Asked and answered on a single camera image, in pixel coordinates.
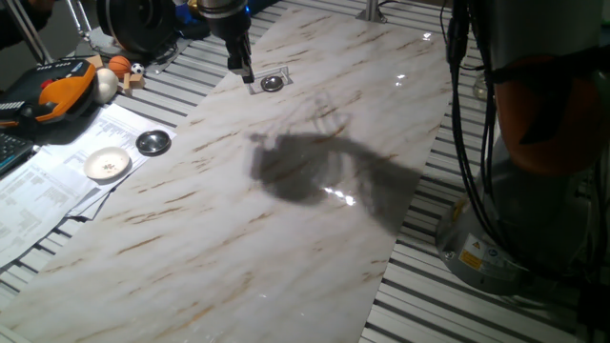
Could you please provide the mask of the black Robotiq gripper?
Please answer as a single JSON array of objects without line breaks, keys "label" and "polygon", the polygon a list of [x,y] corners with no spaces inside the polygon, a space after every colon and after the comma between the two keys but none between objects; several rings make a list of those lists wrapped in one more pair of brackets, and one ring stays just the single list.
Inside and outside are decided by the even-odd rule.
[{"label": "black Robotiq gripper", "polygon": [[250,15],[245,10],[241,10],[223,18],[209,18],[208,24],[212,34],[225,42],[230,55],[228,69],[231,72],[242,72],[243,82],[252,84],[254,71],[248,36],[251,26]]}]

